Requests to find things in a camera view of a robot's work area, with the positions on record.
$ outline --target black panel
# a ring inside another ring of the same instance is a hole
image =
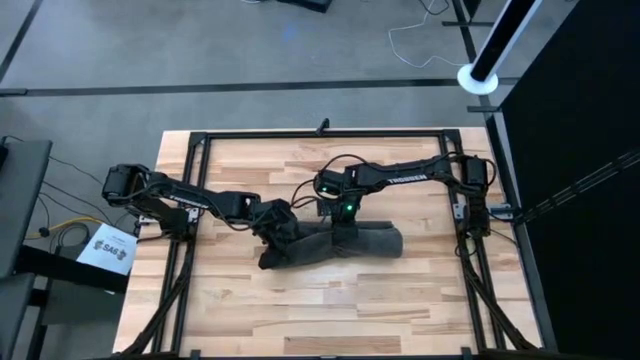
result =
[[[635,165],[527,224],[561,352],[638,358],[638,179]]]
[[[469,17],[473,19],[478,12],[478,8],[480,7],[481,0],[464,0],[464,6],[467,8],[469,12]]]
[[[640,146],[638,19],[579,1],[501,105],[524,209]],[[639,183],[635,165],[527,224],[561,352],[638,358]]]
[[[640,145],[638,19],[640,1],[578,2],[501,105],[524,208]]]

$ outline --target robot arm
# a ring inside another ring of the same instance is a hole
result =
[[[210,212],[234,230],[252,230],[269,249],[283,249],[299,237],[298,221],[281,199],[262,202],[260,195],[213,192],[152,172],[142,165],[117,165],[109,169],[102,196],[113,207],[158,220],[173,240],[186,241],[195,233],[195,219],[183,208],[172,208],[161,199]]]
[[[438,181],[467,197],[465,206],[465,232],[473,236],[489,234],[489,213],[486,209],[486,193],[490,185],[487,176],[487,160],[468,155],[445,154],[427,160],[394,165],[379,165],[363,161],[347,166],[338,173],[325,169],[314,179],[316,193],[331,209],[334,223],[355,221],[362,197],[382,191],[387,186],[420,181]],[[452,163],[460,164],[461,180],[452,172]]]

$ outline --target metal bracket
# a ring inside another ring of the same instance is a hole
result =
[[[331,205],[326,200],[316,201],[316,212],[318,216],[331,216]]]
[[[206,132],[192,132],[189,134],[189,147],[194,147],[200,144],[206,137]]]
[[[471,353],[471,349],[468,347],[463,347],[462,349],[462,360],[472,360],[473,354]]]
[[[465,204],[454,204],[453,205],[453,216],[456,220],[464,219],[464,208]],[[487,204],[487,210],[489,214],[493,215],[494,218],[510,221],[513,220],[513,212],[514,209],[511,208],[511,204]]]
[[[325,118],[324,120],[322,120],[322,123],[320,123],[320,126],[318,126],[318,128],[316,129],[315,133],[318,136],[322,136],[324,135],[324,131],[326,129],[328,129],[331,126],[331,121],[328,118]]]
[[[200,350],[191,350],[191,354],[189,354],[189,360],[200,360]]]

